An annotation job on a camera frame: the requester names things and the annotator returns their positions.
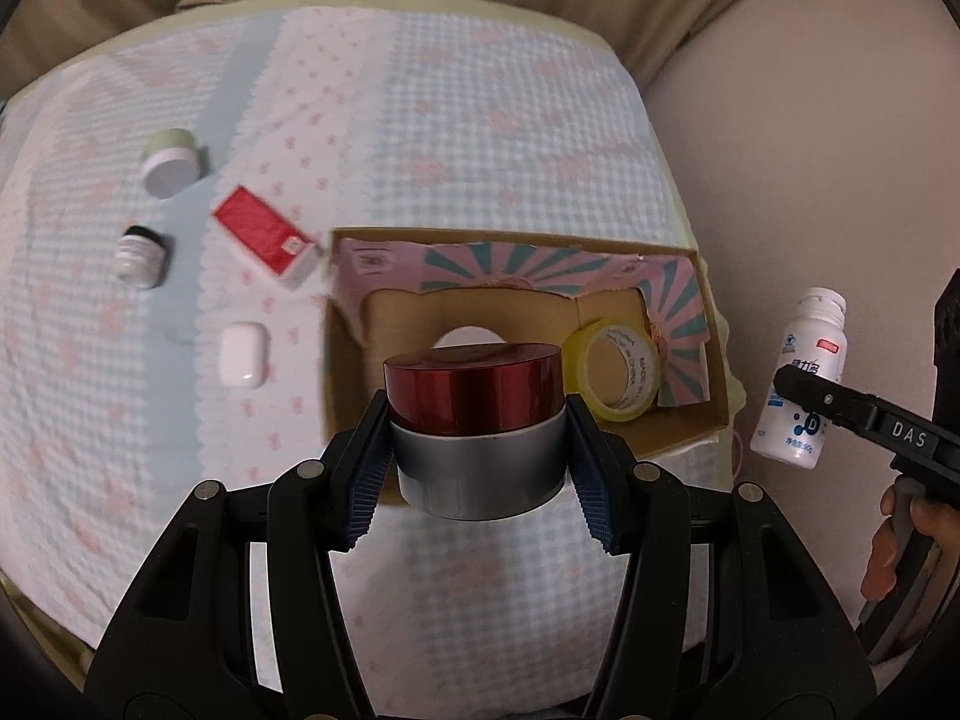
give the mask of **red box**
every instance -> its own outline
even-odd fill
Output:
[[[320,247],[243,187],[220,204],[213,218],[287,289],[296,290],[320,264]]]

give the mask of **small bottle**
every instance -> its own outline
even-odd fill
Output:
[[[113,267],[124,283],[138,290],[152,290],[163,278],[166,259],[167,250],[160,234],[135,224],[117,242]]]
[[[776,370],[796,365],[839,384],[847,360],[846,312],[846,300],[832,290],[814,287],[803,293],[795,319],[784,330]],[[784,400],[771,384],[750,449],[772,460],[812,469],[824,447],[826,429],[826,420]]]

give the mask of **human hand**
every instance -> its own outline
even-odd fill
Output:
[[[890,517],[896,498],[894,488],[888,488],[880,499],[880,513]],[[914,498],[910,504],[910,518],[914,527],[925,536],[933,536],[947,560],[941,565],[954,565],[960,555],[960,512],[947,504],[931,503]],[[868,601],[882,601],[896,584],[896,537],[890,520],[880,525],[874,536],[867,571],[860,585],[860,594]]]

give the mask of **open box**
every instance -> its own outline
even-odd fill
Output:
[[[351,242],[421,245],[505,242],[512,245],[565,248],[596,254],[673,256],[688,258],[696,274],[709,338],[703,345],[709,399],[700,403],[651,410],[629,422],[602,422],[604,430],[624,437],[637,458],[667,452],[710,436],[730,421],[723,353],[703,264],[694,250],[637,242],[507,233],[479,230],[408,228],[349,228],[334,230],[331,261],[336,268]],[[455,327],[476,325],[496,332],[505,341],[541,341],[562,346],[576,330],[597,319],[632,319],[649,327],[643,295],[634,286],[600,290],[580,296],[533,292],[501,286],[429,290],[374,290],[348,316],[336,300],[328,301],[325,318],[325,410],[330,435],[353,428],[371,396],[384,386],[383,361],[395,354],[429,348]],[[357,325],[362,325],[362,338]],[[400,502],[395,477],[388,479],[381,501]]]

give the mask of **red lid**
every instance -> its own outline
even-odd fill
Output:
[[[477,343],[384,362],[392,420],[431,436],[489,436],[530,427],[563,408],[560,348]]]

